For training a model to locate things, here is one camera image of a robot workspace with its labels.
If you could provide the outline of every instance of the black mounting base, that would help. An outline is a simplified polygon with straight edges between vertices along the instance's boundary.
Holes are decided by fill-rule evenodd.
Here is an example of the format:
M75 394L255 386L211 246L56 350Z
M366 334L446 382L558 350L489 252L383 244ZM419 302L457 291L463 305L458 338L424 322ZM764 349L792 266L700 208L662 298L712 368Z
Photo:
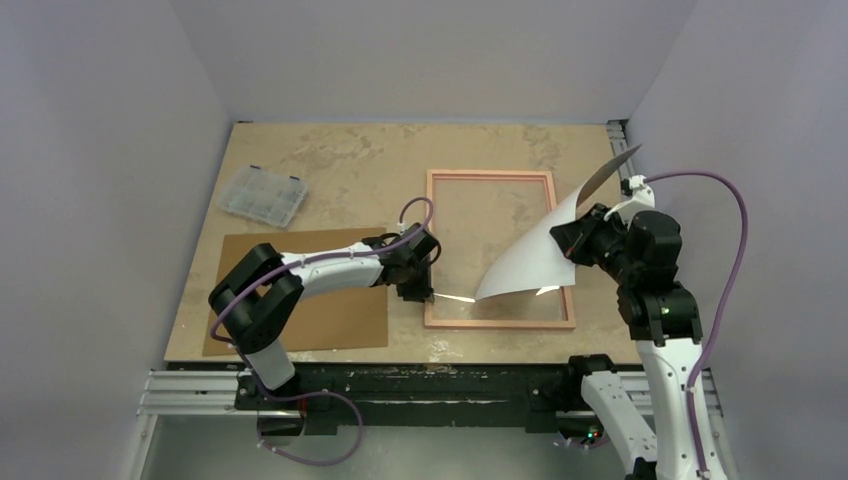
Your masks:
M573 375L568 365L296 363L295 368L296 378L275 395L340 393L356 403L369 426L521 427L547 433L573 429L557 412L581 405L579 390L578 398L570 398L574 392L562 388ZM243 375L234 407L297 410L303 405L267 401L253 377ZM356 424L350 408L329 397L310 398L305 410L306 434L334 434L339 425Z

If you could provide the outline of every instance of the brown cardboard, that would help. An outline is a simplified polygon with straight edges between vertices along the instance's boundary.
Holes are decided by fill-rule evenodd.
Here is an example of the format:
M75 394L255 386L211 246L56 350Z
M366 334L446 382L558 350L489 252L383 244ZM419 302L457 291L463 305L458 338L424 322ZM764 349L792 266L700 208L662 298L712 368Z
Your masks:
M343 248L365 237L376 237L384 228L350 228L312 232L254 233L226 235L218 263L217 282L260 243L270 243L277 251L308 253ZM389 344L386 287L348 288L298 302L283 330L282 342L289 352L342 348L385 347ZM206 331L215 322L211 313ZM218 332L227 336L222 327ZM208 335L203 355L232 355L227 344Z

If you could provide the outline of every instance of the glass pane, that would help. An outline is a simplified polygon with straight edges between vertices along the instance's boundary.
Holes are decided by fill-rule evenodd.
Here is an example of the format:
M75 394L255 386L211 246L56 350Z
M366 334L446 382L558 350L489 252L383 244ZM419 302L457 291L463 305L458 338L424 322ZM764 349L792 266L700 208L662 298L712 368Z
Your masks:
M451 180L433 184L435 320L564 320L560 289L517 292L472 302L495 260L547 214L541 180Z

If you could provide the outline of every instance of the cardboard sheet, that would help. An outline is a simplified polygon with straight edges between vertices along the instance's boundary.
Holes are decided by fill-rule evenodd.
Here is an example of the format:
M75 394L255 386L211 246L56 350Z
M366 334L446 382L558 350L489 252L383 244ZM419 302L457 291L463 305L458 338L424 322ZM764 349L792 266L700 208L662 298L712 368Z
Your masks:
M280 252L319 252L346 247L385 232L384 228L351 228L227 235L221 248L216 281L221 281L251 248L260 243L270 243ZM307 298L297 304L283 329L283 345L289 352L385 347L389 344L387 301L386 287L349 288ZM214 321L215 315L210 309L207 331ZM219 332L227 335L223 327ZM204 356L232 353L226 344L206 336Z
M602 165L498 257L480 282L474 298L480 300L511 292L574 285L575 265L563 256L549 231L555 225L573 222L577 207L617 172L639 147L641 145L632 147Z

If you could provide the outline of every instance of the metal frame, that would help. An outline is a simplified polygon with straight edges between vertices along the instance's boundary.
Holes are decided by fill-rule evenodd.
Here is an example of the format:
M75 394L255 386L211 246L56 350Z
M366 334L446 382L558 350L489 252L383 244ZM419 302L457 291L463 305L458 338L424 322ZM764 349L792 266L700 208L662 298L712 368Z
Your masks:
M243 370L199 372L199 371L152 371L148 376L141 402L136 412L139 420L151 416L262 416L277 418L299 418L296 410L249 411L235 410L233 402L238 393L238 375ZM619 371L618 376L624 391L633 400L636 410L644 416L652 416L653 406L648 389L648 379L642 371ZM712 374L702 374L707 410L721 414ZM591 410L560 413L565 418L595 416Z
M156 425L159 423L157 415L139 414L136 419L135 430L130 437L130 450L121 475L118 478L125 480L141 480L144 475L144 466L150 454L150 445L156 433Z
M556 207L556 193L551 172L516 170L427 170L426 195L435 202L436 180L494 180L494 181L530 181L540 182L545 189L547 211ZM436 216L430 219L430 231L435 233ZM577 327L577 315L574 312L574 299L570 287L560 288L562 300L562 320L486 320L486 319L435 319L433 304L424 304L424 326L427 328L494 328L510 330L571 330Z
M618 120L607 122L607 136L610 139L610 147L612 147L613 155L621 155L627 150L627 138L624 135L624 127ZM636 168L633 166L633 161L627 159L626 162L618 169L620 179L630 178L636 175Z

